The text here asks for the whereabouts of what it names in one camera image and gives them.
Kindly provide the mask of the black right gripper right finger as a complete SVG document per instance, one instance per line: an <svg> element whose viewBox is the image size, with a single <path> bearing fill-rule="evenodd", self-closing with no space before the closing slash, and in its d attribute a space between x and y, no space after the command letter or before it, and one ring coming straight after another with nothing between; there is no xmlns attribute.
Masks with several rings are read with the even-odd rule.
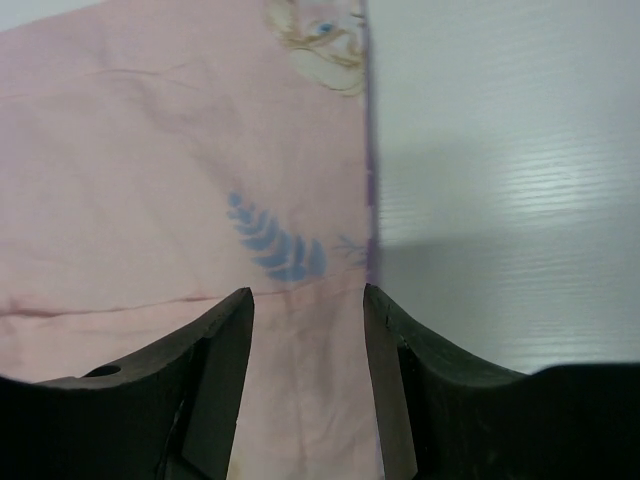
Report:
<svg viewBox="0 0 640 480"><path fill-rule="evenodd" d="M531 375L460 348L367 285L365 342L389 479L635 479L639 367Z"/></svg>

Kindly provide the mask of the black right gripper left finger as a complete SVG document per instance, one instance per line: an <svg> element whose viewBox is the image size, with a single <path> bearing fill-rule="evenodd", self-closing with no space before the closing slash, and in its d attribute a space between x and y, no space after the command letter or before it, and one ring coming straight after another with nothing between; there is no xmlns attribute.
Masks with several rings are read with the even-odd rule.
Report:
<svg viewBox="0 0 640 480"><path fill-rule="evenodd" d="M242 288L81 377L1 381L5 479L223 479L249 354Z"/></svg>

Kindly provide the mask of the pink cloth placemat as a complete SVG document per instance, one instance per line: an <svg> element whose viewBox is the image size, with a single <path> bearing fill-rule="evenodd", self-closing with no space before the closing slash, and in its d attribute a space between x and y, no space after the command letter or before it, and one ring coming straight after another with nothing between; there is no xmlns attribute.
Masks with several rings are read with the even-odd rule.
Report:
<svg viewBox="0 0 640 480"><path fill-rule="evenodd" d="M1 35L1 371L76 376L248 287L229 475L377 479L359 1L104 1Z"/></svg>

